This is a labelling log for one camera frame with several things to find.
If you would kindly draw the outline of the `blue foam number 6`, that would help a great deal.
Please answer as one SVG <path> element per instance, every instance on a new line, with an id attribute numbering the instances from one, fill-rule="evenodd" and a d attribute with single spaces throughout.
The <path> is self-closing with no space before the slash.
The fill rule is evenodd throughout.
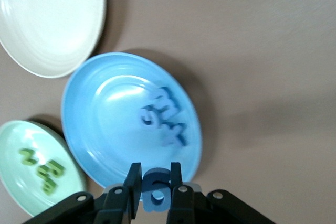
<path id="1" fill-rule="evenodd" d="M 148 170 L 142 179 L 142 201 L 146 212 L 164 212 L 171 204 L 170 171 L 166 168 Z"/>

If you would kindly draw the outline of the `green foam letter U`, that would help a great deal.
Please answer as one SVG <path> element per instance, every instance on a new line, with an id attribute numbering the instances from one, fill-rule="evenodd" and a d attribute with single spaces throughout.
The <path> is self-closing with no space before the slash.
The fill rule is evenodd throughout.
<path id="1" fill-rule="evenodd" d="M 36 169 L 36 174 L 43 180 L 47 180 L 49 178 L 49 167 L 46 165 L 40 165 Z"/>

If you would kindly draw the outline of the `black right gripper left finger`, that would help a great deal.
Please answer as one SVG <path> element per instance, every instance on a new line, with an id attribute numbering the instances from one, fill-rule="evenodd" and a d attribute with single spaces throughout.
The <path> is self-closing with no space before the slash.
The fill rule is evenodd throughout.
<path id="1" fill-rule="evenodd" d="M 133 163 L 123 184 L 107 187 L 93 224 L 131 224 L 135 219 L 141 196 L 142 167 Z"/>

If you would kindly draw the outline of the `green plate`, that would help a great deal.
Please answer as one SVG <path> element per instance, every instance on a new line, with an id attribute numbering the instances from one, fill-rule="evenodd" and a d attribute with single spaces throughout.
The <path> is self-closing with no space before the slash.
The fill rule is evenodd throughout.
<path id="1" fill-rule="evenodd" d="M 21 163 L 19 150 L 35 151 L 36 165 Z M 37 176 L 40 165 L 49 167 L 54 160 L 65 168 L 56 178 L 49 171 L 49 178 L 57 188 L 52 195 L 42 190 L 44 180 Z M 64 138 L 51 128 L 33 121 L 14 120 L 0 126 L 0 179 L 11 197 L 31 216 L 36 216 L 74 193 L 86 190 L 83 171 L 75 162 Z"/>

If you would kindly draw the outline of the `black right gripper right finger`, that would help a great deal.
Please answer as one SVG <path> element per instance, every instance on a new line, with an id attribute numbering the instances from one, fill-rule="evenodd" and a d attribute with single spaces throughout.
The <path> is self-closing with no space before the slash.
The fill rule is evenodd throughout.
<path id="1" fill-rule="evenodd" d="M 166 224 L 196 224 L 195 193 L 200 187 L 193 182 L 182 181 L 181 164 L 172 162 L 170 168 L 171 204 Z"/>

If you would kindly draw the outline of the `blue plate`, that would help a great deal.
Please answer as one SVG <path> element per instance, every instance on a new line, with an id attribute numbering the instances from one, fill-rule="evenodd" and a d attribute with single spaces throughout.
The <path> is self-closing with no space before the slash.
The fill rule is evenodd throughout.
<path id="1" fill-rule="evenodd" d="M 151 93 L 168 87 L 181 111 L 165 121 L 185 123 L 187 146 L 162 146 L 162 131 L 141 125 L 139 111 L 154 106 Z M 143 172 L 179 162 L 182 177 L 194 177 L 202 156 L 201 125 L 182 86 L 143 57 L 110 52 L 94 56 L 70 77 L 62 98 L 61 121 L 68 146 L 81 168 L 102 187 L 123 181 L 132 163 Z"/>

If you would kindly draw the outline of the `blue foam letter X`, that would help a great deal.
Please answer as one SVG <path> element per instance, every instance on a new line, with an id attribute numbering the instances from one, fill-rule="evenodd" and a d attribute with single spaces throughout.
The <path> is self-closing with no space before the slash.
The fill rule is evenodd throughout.
<path id="1" fill-rule="evenodd" d="M 163 123 L 160 127 L 162 131 L 161 145 L 174 145 L 178 148 L 187 146 L 187 140 L 183 135 L 183 132 L 186 130 L 186 128 L 187 125 L 185 123 Z"/>

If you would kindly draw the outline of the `beige plate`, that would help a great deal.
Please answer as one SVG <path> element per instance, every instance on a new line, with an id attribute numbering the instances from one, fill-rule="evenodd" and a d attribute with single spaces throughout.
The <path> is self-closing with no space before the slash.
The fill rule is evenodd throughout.
<path id="1" fill-rule="evenodd" d="M 74 72 L 96 48 L 107 0 L 0 0 L 0 44 L 43 78 Z"/>

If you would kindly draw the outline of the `green foam letter N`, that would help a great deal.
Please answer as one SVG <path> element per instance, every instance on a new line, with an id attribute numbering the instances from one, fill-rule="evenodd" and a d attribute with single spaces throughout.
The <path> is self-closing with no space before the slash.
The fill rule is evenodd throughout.
<path id="1" fill-rule="evenodd" d="M 19 154 L 22 156 L 21 163 L 27 166 L 33 166 L 37 164 L 37 160 L 34 159 L 35 151 L 29 148 L 22 148 L 19 150 Z"/>

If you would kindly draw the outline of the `green foam letter B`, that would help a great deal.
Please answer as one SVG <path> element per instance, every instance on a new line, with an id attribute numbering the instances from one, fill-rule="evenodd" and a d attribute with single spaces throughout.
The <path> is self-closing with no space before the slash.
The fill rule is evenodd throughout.
<path id="1" fill-rule="evenodd" d="M 52 195 L 57 188 L 57 184 L 50 178 L 44 180 L 42 190 L 46 195 Z"/>

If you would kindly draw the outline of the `blue foam letter E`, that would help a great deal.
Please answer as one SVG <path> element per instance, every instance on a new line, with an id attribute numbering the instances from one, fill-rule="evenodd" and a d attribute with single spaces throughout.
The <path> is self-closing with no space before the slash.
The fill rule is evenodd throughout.
<path id="1" fill-rule="evenodd" d="M 151 93 L 154 107 L 159 111 L 165 121 L 180 113 L 181 108 L 174 94 L 168 87 L 160 87 Z"/>

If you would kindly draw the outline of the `green foam letter P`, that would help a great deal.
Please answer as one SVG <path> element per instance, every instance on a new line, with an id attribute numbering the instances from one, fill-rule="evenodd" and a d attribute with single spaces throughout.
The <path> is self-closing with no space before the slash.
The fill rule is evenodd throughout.
<path id="1" fill-rule="evenodd" d="M 48 165 L 49 165 L 52 175 L 56 178 L 61 177 L 65 172 L 65 168 L 54 160 L 50 160 L 48 162 Z"/>

